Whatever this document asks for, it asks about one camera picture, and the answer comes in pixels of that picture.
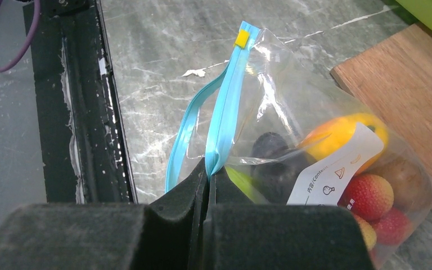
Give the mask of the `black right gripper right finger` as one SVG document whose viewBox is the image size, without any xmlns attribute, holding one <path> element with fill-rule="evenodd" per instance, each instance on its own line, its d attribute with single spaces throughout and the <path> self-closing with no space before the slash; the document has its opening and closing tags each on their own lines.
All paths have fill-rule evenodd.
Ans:
<svg viewBox="0 0 432 270">
<path fill-rule="evenodd" d="M 336 206 L 253 204 L 221 170 L 209 180 L 202 269 L 373 269 L 361 230 Z"/>
</svg>

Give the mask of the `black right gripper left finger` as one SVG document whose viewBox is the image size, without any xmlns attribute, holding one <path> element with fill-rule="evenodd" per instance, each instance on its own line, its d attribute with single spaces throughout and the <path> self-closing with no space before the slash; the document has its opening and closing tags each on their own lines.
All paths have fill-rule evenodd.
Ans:
<svg viewBox="0 0 432 270">
<path fill-rule="evenodd" d="M 205 164 L 150 204 L 33 204 L 0 226 L 0 269 L 198 269 Z"/>
</svg>

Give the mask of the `clear zip top bag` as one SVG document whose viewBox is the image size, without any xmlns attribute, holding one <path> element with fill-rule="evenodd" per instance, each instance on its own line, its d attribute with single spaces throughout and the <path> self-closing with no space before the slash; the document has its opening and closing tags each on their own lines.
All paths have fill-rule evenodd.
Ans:
<svg viewBox="0 0 432 270">
<path fill-rule="evenodd" d="M 166 169 L 170 191 L 203 161 L 209 175 L 231 167 L 270 162 L 253 157 L 264 133 L 281 135 L 289 148 L 325 122 L 355 113 L 375 115 L 366 105 L 302 67 L 270 30 L 242 22 L 222 73 L 197 92 L 184 113 Z M 386 262 L 432 208 L 432 179 L 410 148 L 388 127 L 387 146 L 360 122 L 349 141 L 299 174 L 286 204 L 338 206 L 353 177 L 375 174 L 394 192 L 393 207 L 380 219 L 359 223 L 377 264 Z"/>
</svg>

